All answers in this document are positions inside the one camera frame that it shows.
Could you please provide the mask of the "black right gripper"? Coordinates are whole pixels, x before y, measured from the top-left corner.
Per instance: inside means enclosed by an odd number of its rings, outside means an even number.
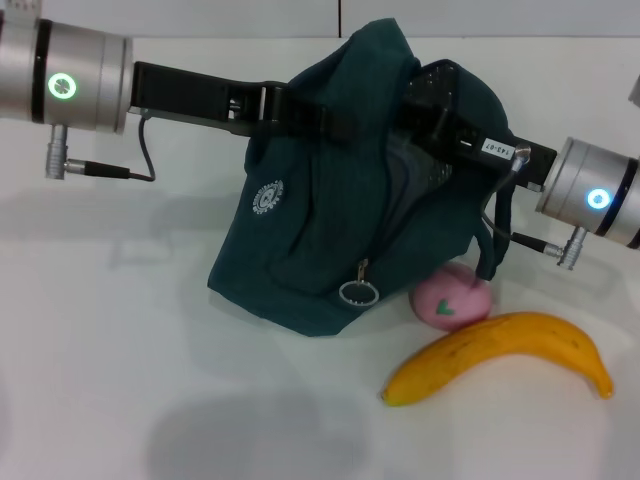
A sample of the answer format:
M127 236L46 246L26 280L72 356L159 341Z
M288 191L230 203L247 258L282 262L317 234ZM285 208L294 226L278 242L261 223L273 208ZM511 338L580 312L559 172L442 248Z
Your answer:
M518 146L529 149L515 176L516 184L542 191L557 151L513 135L487 134L452 106L404 96L399 107L399 133L425 151L448 151L455 164L495 177L507 174Z

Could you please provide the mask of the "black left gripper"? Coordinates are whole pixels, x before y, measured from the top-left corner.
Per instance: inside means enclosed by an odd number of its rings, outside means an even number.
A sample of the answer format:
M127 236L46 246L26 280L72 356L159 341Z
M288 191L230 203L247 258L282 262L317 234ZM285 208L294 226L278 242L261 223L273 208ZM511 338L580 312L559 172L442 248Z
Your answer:
M345 143L358 133L350 115L280 82L242 82L140 61L134 64L130 111L243 137L264 131Z

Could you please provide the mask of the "teal insulated lunch bag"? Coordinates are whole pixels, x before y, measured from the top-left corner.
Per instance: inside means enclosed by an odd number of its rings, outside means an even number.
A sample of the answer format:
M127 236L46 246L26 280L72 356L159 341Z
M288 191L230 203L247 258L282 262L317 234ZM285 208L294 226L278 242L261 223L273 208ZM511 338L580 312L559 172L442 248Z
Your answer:
M411 80L425 72L392 19L368 23L294 77L305 98L344 109L344 144L251 138L247 178L209 287L249 313L309 337L333 336L371 304L407 291L472 242L491 279L508 248L481 208L498 176L454 169L413 203L392 199L386 146Z

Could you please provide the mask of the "pink toy peach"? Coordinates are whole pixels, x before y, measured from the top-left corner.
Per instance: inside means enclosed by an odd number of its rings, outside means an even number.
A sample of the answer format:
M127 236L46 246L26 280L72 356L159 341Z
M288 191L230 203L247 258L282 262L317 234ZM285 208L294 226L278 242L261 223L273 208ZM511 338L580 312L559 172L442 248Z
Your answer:
M419 320L451 332L485 319L491 311L492 294L473 269L450 262L412 290L409 300Z

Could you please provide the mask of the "yellow banana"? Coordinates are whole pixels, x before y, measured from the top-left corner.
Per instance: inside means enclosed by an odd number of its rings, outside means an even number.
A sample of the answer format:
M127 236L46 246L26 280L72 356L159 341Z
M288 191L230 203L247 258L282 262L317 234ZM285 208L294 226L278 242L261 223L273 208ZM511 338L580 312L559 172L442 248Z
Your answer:
M584 377L603 399L614 382L592 338L575 324L539 312L501 314L449 333L416 351L381 391L391 407L412 405L436 394L474 367L507 355L529 355Z

